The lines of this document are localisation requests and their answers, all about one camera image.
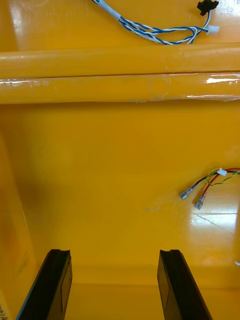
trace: black plastic bracket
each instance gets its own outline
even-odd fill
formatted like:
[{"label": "black plastic bracket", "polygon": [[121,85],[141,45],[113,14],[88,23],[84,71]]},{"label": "black plastic bracket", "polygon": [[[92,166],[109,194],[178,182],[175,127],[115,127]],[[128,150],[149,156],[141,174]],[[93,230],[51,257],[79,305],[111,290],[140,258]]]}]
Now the black plastic bracket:
[{"label": "black plastic bracket", "polygon": [[200,15],[205,16],[210,10],[216,9],[218,4],[218,1],[203,0],[202,2],[198,2],[197,8],[201,11]]}]

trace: yellow plastic surface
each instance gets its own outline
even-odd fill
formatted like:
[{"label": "yellow plastic surface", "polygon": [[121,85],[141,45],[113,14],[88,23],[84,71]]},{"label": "yellow plastic surface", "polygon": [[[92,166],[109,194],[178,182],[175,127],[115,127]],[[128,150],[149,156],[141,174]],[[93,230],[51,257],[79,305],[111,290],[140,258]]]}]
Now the yellow plastic surface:
[{"label": "yellow plastic surface", "polygon": [[[205,22],[190,0],[109,4],[157,27]],[[239,15],[222,0],[218,35],[161,46],[90,0],[0,2],[0,305],[12,319],[53,248],[72,255],[66,320],[163,320],[160,249],[182,251],[214,320],[239,318],[239,177],[200,211],[204,183],[178,196],[240,166]]]}]

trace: glossy yellow surface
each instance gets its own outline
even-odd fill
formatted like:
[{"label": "glossy yellow surface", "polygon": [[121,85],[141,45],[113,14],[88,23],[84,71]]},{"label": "glossy yellow surface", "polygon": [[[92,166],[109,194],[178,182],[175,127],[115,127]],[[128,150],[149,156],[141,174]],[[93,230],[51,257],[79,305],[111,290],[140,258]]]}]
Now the glossy yellow surface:
[{"label": "glossy yellow surface", "polygon": [[[206,19],[192,0],[109,4],[157,27]],[[182,251],[213,319],[239,318],[239,177],[200,211],[204,183],[178,196],[240,166],[239,15],[222,0],[218,35],[166,47],[90,0],[0,2],[0,304],[13,319],[53,248],[72,255],[66,320],[163,319],[160,249]]]},{"label": "glossy yellow surface", "polygon": [[178,248],[201,288],[234,288],[219,291],[222,306],[212,302],[224,319],[217,310],[240,288],[239,178],[210,189],[201,211],[192,202],[203,185],[185,201],[178,193],[213,168],[239,165],[239,118],[238,101],[2,106],[38,264],[51,248],[70,249],[75,284],[156,286],[159,249]]},{"label": "glossy yellow surface", "polygon": [[37,274],[37,266],[1,134],[0,252],[0,306],[9,319],[15,319]]},{"label": "glossy yellow surface", "polygon": [[[198,1],[179,0],[108,0],[126,19],[153,27],[203,26]],[[82,48],[139,47],[153,48],[155,43],[125,30],[91,0],[1,0],[0,35],[2,51],[59,50]],[[210,24],[220,26],[215,36],[201,34],[198,44],[239,42],[240,9],[238,0],[222,0],[212,13]],[[186,33],[167,35],[179,40]]]}]

